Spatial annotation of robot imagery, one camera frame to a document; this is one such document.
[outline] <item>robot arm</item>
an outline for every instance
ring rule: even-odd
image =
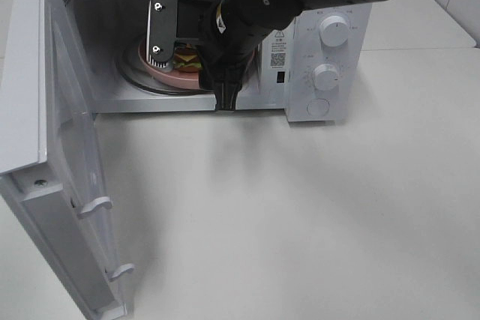
[[[214,91],[217,109],[234,110],[251,54],[273,30],[286,28],[303,10],[376,1],[385,0],[152,0],[149,37],[159,34],[158,30],[152,31],[157,25],[172,24],[168,34],[160,38],[168,39],[164,49],[173,49],[172,42],[182,38],[178,29],[198,29],[189,42],[196,45],[202,61],[200,85]],[[184,15],[177,10],[163,14],[152,10],[154,4],[167,2],[174,4],[175,9],[183,8]],[[156,64],[173,56],[172,50],[155,54],[147,49],[147,53]]]

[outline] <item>microwave door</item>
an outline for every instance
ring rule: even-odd
[[[0,194],[87,319],[125,315],[81,44],[65,0],[14,0],[0,86]]]

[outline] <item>table surface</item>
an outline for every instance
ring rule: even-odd
[[[434,0],[373,5],[364,50],[464,48],[476,45]]]
[[[480,54],[445,16],[362,53],[344,124],[100,116],[132,319],[478,319]],[[3,202],[0,229],[4,317],[82,319]]]

